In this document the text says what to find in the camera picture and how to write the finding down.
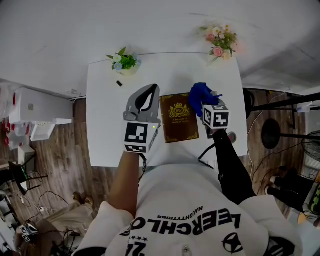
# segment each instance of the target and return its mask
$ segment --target t-shirt sleeve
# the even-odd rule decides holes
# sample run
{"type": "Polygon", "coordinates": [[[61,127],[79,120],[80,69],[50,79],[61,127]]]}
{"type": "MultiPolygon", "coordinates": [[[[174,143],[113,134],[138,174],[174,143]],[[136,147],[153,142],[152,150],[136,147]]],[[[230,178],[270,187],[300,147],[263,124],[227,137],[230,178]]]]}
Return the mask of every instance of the t-shirt sleeve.
{"type": "Polygon", "coordinates": [[[248,198],[239,207],[246,211],[258,225],[265,227],[269,234],[269,243],[265,256],[282,251],[281,255],[302,255],[302,240],[294,227],[281,213],[272,195],[248,198]]]}
{"type": "Polygon", "coordinates": [[[133,219],[129,212],[118,210],[106,201],[102,202],[97,217],[73,256],[103,255],[111,241],[121,230],[128,227],[133,219]]]}

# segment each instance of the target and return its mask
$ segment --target blue glove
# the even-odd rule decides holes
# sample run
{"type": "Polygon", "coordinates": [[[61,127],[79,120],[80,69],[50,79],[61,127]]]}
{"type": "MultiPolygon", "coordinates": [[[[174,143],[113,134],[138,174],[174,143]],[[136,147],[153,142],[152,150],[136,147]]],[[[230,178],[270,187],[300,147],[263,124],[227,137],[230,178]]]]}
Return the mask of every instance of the blue glove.
{"type": "Polygon", "coordinates": [[[195,110],[196,115],[198,117],[202,116],[202,103],[208,105],[218,105],[218,98],[222,96],[222,94],[213,96],[211,94],[212,90],[209,89],[205,82],[197,82],[191,88],[189,94],[189,103],[191,107],[195,110]]]}

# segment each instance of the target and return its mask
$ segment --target beige pants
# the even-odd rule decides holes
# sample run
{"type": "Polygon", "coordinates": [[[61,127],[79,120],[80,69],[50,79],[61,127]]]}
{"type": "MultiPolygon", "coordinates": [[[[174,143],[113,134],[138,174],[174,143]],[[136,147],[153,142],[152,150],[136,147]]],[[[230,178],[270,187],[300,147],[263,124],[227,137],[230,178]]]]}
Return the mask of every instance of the beige pants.
{"type": "Polygon", "coordinates": [[[46,220],[58,231],[64,232],[68,229],[83,234],[93,221],[92,212],[90,204],[80,204],[76,201],[52,214],[46,220]]]}

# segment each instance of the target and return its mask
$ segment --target gold crest emblem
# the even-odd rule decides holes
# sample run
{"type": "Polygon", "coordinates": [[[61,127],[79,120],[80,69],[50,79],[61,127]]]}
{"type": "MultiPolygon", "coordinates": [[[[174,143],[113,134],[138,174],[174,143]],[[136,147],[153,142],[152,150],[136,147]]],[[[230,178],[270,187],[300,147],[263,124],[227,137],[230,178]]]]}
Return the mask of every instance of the gold crest emblem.
{"type": "Polygon", "coordinates": [[[187,105],[182,106],[181,103],[174,104],[174,107],[170,107],[169,117],[170,118],[181,118],[190,116],[190,112],[187,105]]]}

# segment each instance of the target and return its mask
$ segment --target book cover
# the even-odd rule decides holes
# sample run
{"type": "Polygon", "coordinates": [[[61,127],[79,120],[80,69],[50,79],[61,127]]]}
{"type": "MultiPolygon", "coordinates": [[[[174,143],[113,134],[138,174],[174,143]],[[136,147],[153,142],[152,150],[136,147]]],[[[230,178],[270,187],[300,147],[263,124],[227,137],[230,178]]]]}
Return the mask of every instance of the book cover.
{"type": "Polygon", "coordinates": [[[189,93],[161,96],[160,107],[166,143],[199,138],[197,115],[189,104],[189,93]]]}

